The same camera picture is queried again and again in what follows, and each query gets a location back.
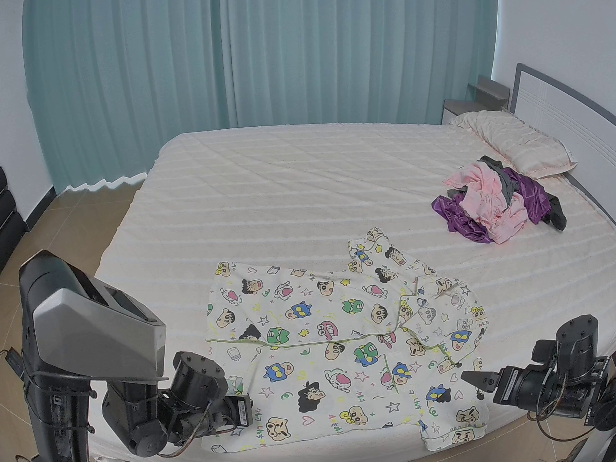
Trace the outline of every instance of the mattress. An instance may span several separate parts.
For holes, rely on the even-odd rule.
[[[564,176],[542,180],[560,198],[564,232],[528,222],[504,244],[474,243],[448,232],[432,210],[433,199],[446,192],[442,180],[482,155],[503,159],[454,126],[325,124],[183,134],[161,149],[97,277],[166,323],[165,375],[172,377],[176,350],[204,354],[207,347],[208,293],[219,261],[343,270],[346,242],[378,226],[396,247],[472,285],[490,316],[479,347],[484,370],[526,366],[537,339],[553,338],[562,323],[584,313],[599,319],[599,351],[616,350],[616,321],[605,319],[616,307],[616,228]],[[104,422],[101,402],[99,396],[91,403],[92,454],[137,460]],[[489,431],[524,414],[491,402],[489,409]],[[250,458],[403,462],[428,453],[417,427],[402,425],[252,450]],[[248,456],[206,453],[197,440],[181,459]]]

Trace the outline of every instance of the purple satin garment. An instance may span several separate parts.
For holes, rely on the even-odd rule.
[[[509,178],[518,182],[518,185],[520,185],[519,192],[524,199],[528,218],[533,224],[539,224],[542,217],[551,211],[550,199],[545,194],[543,187],[528,176],[516,173],[510,167],[505,167],[503,171]]]
[[[452,233],[457,231],[472,242],[491,243],[486,228],[468,217],[460,207],[464,197],[463,193],[454,195],[453,198],[440,195],[432,202],[432,209],[447,220],[447,228]]]

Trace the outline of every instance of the headboard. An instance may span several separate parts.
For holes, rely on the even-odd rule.
[[[524,64],[516,68],[511,112],[565,144],[578,161],[569,179],[614,221],[616,116],[562,82]]]

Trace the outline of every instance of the white wall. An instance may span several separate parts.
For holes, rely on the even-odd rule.
[[[492,79],[522,62],[616,114],[616,0],[498,0]]]
[[[24,220],[52,186],[26,99],[23,0],[0,0],[0,166]]]

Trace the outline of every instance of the pillow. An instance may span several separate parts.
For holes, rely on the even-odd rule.
[[[509,112],[468,112],[454,118],[451,125],[475,132],[518,173],[536,180],[566,173],[577,164],[558,139],[542,134]]]

